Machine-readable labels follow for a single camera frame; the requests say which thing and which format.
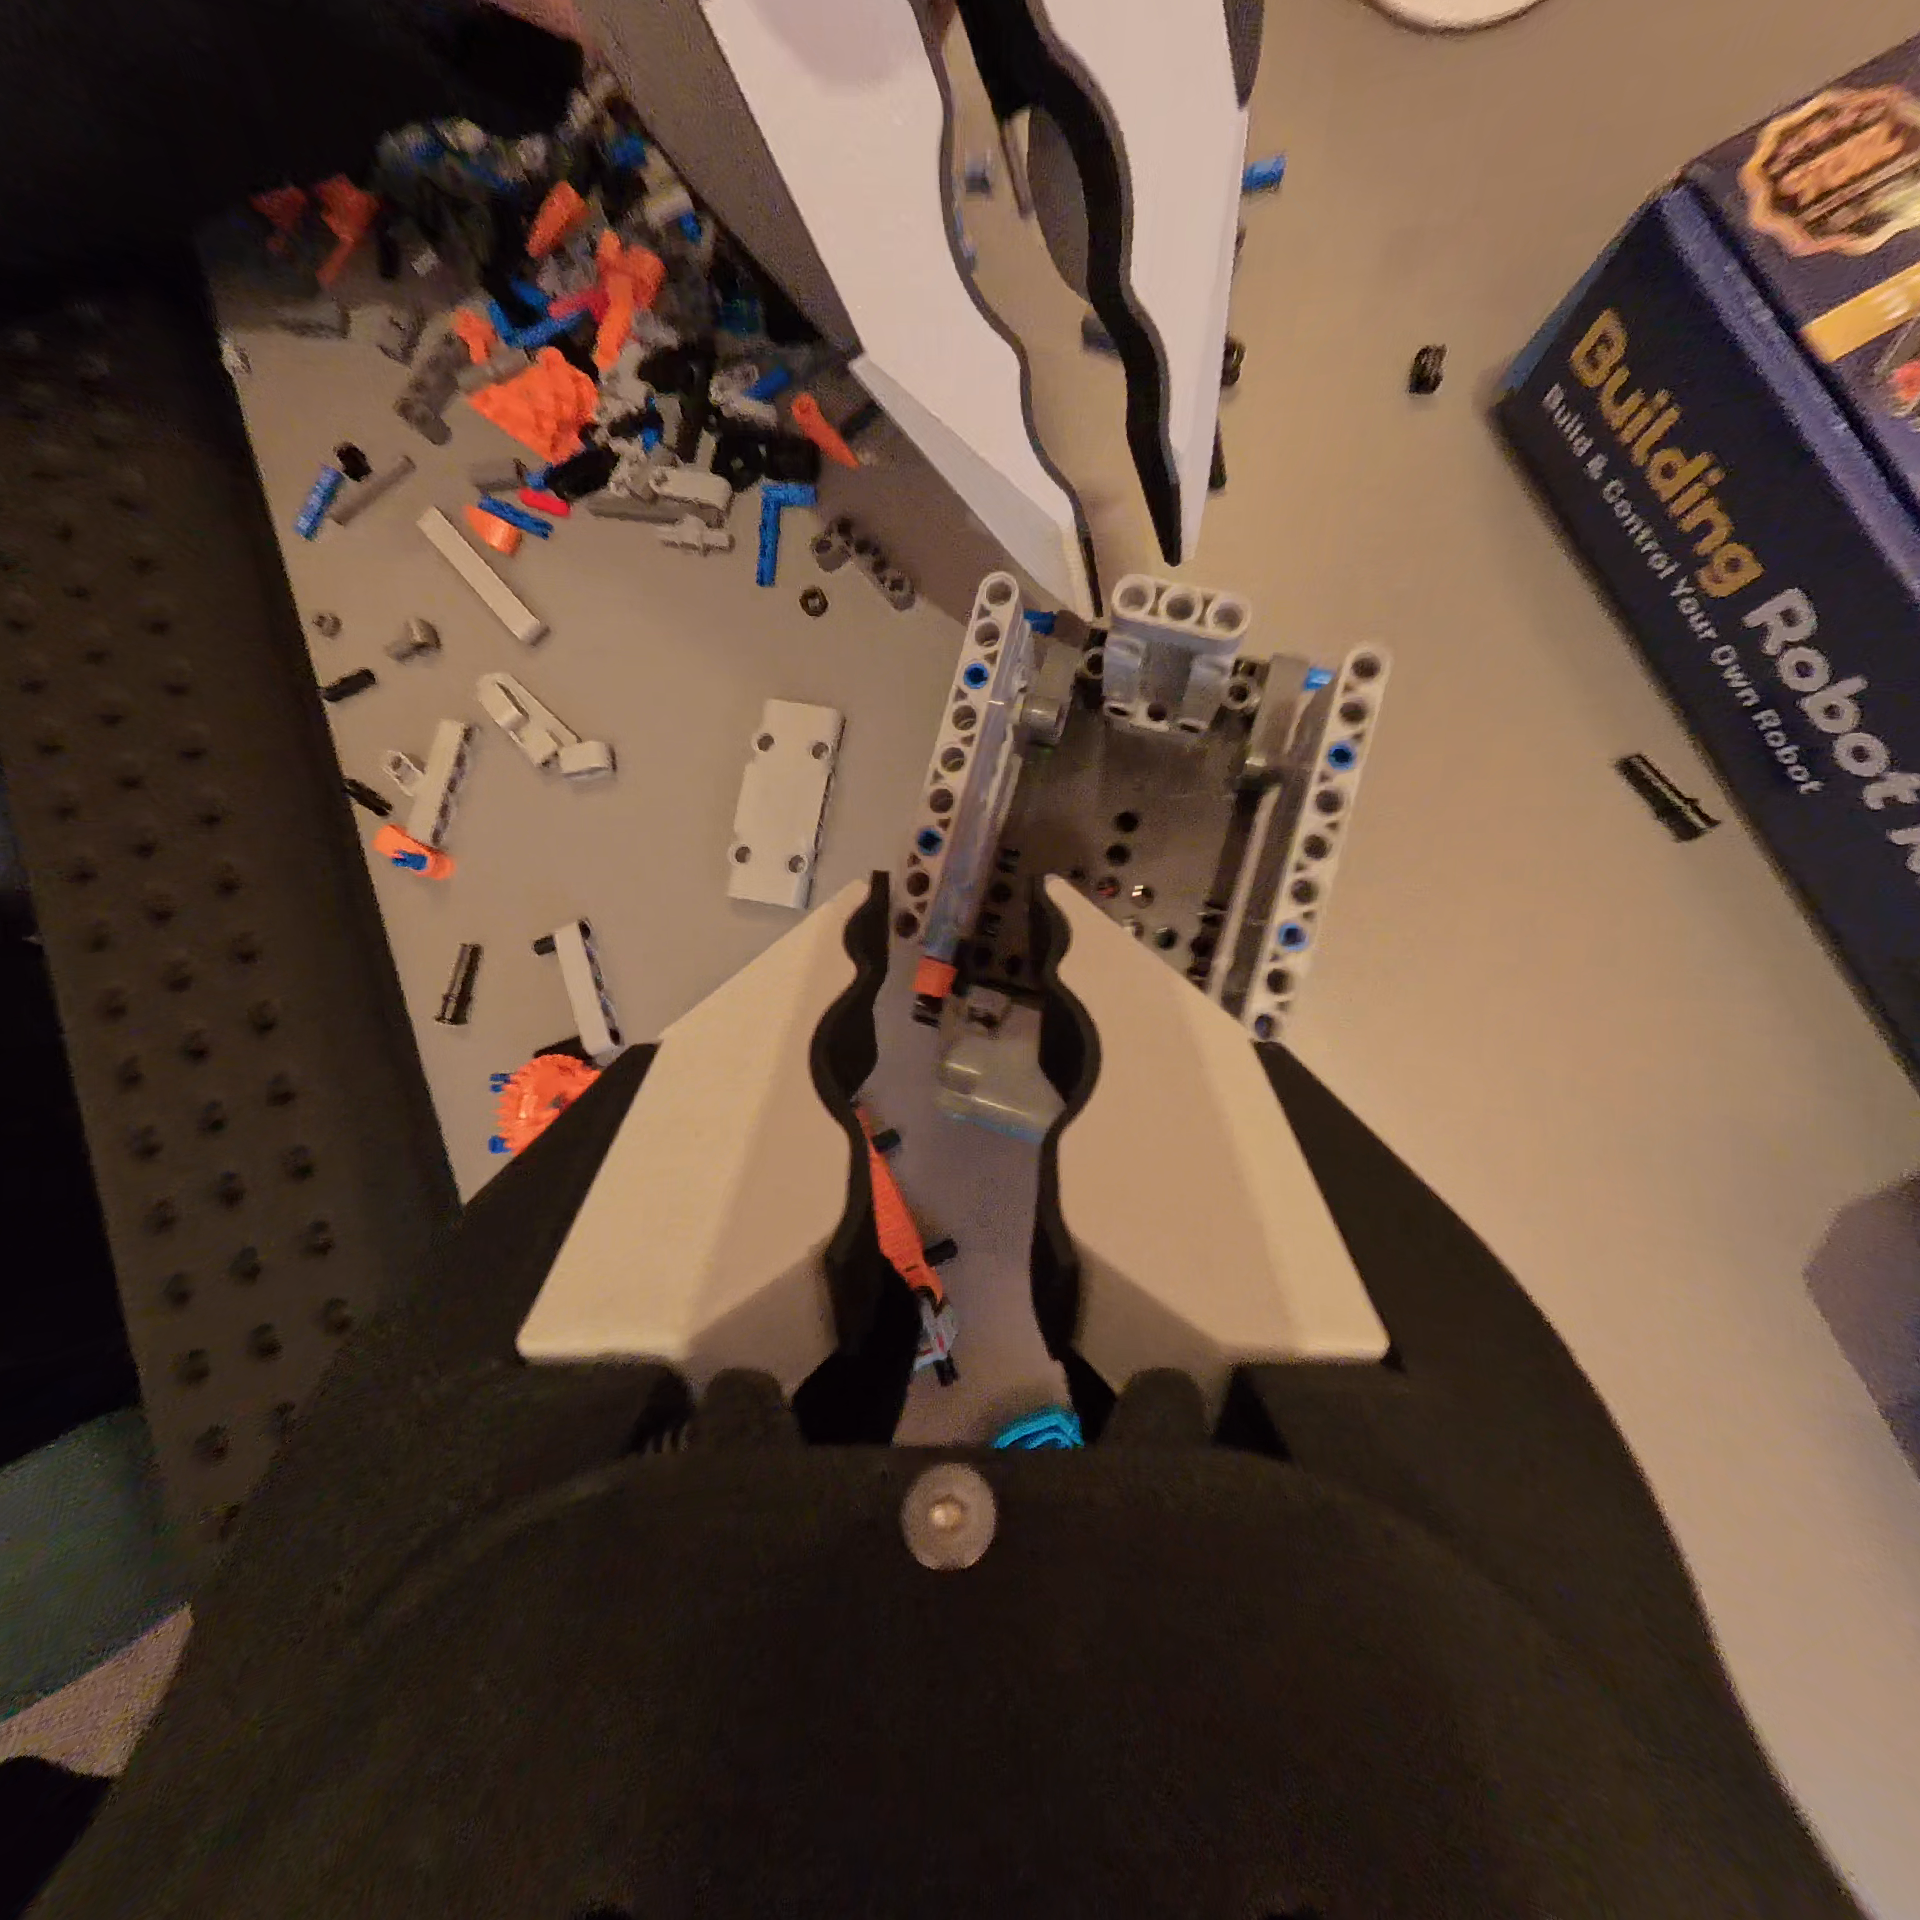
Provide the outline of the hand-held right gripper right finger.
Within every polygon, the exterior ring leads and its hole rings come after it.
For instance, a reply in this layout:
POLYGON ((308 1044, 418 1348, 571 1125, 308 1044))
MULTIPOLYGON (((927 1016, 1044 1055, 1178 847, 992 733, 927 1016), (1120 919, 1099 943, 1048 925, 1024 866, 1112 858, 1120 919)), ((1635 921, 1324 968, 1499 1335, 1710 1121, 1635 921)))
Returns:
POLYGON ((1259 1044, 1064 877, 1030 895, 1039 1075, 1030 1303, 1093 1433, 1175 1373, 1212 1425, 1256 1364, 1376 1364, 1389 1335, 1259 1044))

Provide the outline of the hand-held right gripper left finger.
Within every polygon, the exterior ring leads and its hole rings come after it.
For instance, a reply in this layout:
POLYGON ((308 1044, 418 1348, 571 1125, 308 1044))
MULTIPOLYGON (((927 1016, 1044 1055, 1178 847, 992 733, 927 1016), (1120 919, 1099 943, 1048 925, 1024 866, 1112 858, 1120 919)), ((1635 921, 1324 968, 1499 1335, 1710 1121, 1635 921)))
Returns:
POLYGON ((805 1436, 888 1444, 909 1285, 879 1251, 856 1096, 877 1063, 892 885, 810 911, 672 1021, 516 1330, 535 1364, 775 1381, 805 1436))

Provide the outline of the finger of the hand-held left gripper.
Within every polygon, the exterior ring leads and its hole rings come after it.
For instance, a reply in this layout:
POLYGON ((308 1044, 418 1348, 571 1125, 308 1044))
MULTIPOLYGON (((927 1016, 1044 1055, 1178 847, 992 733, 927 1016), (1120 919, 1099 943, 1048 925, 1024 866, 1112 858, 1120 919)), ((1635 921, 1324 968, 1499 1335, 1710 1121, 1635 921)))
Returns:
POLYGON ((1021 217, 1125 377, 1125 440, 1165 562, 1195 549, 1213 472, 1250 3, 965 3, 1021 217))
POLYGON ((1093 602, 1086 516, 1039 445, 1024 352, 956 243, 926 9, 718 3, 704 20, 851 322, 854 380, 1038 588, 1093 602))

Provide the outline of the orange gear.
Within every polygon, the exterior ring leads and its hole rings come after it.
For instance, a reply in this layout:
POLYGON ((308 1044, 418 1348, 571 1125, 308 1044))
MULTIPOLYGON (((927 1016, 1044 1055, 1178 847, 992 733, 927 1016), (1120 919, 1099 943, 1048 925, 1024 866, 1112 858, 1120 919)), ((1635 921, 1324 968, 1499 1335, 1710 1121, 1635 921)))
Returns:
POLYGON ((486 1082, 493 1101, 486 1152, 514 1159, 599 1076, 596 1063, 562 1050, 540 1051, 509 1073, 493 1073, 486 1082))

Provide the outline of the grey black robot model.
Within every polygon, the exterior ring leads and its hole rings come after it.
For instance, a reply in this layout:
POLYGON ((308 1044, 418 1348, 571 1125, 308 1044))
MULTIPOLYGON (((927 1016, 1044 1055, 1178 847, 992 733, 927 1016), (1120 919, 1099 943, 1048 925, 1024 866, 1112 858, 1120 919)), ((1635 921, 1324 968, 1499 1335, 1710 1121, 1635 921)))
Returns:
POLYGON ((1252 603, 1149 575, 1109 620, 975 586, 918 808, 892 883, 909 1012, 939 1040, 934 1104, 1036 1144, 1039 1075, 1027 898, 1064 877, 1252 1040, 1279 1040, 1328 916, 1389 659, 1252 657, 1252 603), (918 957, 956 962, 914 1001, 918 957))

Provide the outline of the pile of plastic building pieces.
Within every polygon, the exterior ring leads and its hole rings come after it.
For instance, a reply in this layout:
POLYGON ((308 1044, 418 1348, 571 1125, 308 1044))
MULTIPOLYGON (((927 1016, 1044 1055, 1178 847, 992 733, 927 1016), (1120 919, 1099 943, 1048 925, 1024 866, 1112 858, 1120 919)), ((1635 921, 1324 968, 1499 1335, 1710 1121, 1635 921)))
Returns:
MULTIPOLYGON (((357 322, 398 370, 392 412, 443 448, 459 415, 504 442, 466 482, 524 528, 604 514, 666 547, 726 554, 751 522, 773 591, 829 465, 786 409, 812 394, 862 461, 879 417, 851 362, 730 240, 595 66, 532 135, 469 119, 387 133, 347 173, 246 200, 234 243, 263 321, 342 345, 357 322)), ((503 561, 456 533, 485 562, 503 561)))

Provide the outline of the orange grey small subassembly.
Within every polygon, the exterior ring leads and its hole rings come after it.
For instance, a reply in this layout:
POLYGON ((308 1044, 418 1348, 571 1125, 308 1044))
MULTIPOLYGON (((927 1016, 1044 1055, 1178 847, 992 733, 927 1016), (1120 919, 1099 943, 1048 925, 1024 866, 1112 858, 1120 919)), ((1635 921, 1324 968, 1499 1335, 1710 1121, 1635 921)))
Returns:
POLYGON ((900 1146, 896 1129, 877 1121, 862 1101, 854 1104, 854 1115, 868 1146, 877 1244, 918 1309, 914 1368, 918 1373, 932 1373, 939 1386, 956 1386, 956 1315, 941 1277, 941 1260, 951 1257, 956 1249, 941 1240, 931 1252, 893 1173, 893 1152, 900 1146))

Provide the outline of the grey flat panel piece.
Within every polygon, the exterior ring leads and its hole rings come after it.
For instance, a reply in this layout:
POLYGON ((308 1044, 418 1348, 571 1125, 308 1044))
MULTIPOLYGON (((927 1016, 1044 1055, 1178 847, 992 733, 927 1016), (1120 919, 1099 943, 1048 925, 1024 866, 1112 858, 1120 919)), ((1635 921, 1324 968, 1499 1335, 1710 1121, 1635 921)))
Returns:
POLYGON ((765 703, 751 729, 726 847, 726 895, 750 906, 810 907, 845 715, 765 703))

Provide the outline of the short light grey beam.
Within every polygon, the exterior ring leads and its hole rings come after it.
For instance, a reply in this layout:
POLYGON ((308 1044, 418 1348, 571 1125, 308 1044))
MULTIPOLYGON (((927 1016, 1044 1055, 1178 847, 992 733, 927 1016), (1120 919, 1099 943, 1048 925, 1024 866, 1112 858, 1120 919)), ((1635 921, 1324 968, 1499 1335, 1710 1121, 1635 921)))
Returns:
POLYGON ((424 849, 443 849, 471 767, 472 739, 471 723, 446 719, 421 762, 404 752, 384 752, 381 756, 381 776, 404 803, 400 808, 400 831, 424 849))

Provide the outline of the smooth light grey bar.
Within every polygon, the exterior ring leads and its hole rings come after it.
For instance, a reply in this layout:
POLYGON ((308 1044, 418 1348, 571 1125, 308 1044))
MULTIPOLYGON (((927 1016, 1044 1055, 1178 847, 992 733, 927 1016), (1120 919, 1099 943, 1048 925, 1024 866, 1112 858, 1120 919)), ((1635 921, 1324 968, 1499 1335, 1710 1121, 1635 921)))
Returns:
POLYGON ((451 575, 463 584, 518 648, 532 650, 546 641, 549 624, 480 557, 442 511, 422 511, 416 528, 451 575))

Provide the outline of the light grey connector pieces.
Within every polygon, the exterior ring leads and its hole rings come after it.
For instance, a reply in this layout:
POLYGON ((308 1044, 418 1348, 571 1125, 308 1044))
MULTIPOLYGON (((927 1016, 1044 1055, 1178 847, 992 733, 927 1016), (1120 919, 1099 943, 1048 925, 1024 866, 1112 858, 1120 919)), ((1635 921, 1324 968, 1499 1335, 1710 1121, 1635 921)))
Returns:
POLYGON ((543 776, 590 785, 616 773, 613 747, 562 723, 527 685, 509 674, 482 674, 476 703, 493 727, 543 776))

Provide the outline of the black perforated panel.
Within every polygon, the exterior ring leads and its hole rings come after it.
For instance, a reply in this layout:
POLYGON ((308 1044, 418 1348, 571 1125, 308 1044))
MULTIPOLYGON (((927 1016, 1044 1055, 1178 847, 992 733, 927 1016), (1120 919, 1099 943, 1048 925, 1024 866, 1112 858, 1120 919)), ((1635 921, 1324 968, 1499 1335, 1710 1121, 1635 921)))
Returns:
POLYGON ((167 1515, 213 1559, 459 1197, 204 293, 4 298, 4 777, 167 1515))

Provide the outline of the robot kit box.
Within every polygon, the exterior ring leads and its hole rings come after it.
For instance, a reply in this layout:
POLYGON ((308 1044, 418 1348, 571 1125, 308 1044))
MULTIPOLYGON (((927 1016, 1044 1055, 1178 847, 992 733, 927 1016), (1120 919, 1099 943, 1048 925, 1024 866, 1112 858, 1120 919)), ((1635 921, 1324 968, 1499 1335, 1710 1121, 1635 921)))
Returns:
POLYGON ((1650 194, 1494 424, 1915 1079, 1915 37, 1650 194))

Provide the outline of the blue plastic bin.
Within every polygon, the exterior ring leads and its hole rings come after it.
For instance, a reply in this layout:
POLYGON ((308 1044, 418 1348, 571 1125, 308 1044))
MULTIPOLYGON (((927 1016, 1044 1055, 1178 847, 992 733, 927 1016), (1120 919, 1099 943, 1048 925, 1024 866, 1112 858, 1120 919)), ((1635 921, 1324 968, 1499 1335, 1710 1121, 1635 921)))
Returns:
POLYGON ((1807 1296, 1917 1472, 1917 1176, 1843 1207, 1807 1260, 1807 1296))

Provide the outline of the grey frame with black pins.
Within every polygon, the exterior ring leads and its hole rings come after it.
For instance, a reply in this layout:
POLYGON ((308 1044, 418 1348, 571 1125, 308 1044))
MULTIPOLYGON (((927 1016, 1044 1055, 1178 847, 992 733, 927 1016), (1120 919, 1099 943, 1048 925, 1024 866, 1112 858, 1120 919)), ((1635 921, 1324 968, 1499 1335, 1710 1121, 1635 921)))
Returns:
POLYGON ((592 925, 571 919, 532 939, 532 953, 551 957, 559 969, 567 1009, 576 1021, 576 1043, 592 1065, 608 1065, 622 1050, 623 1036, 599 964, 592 925))

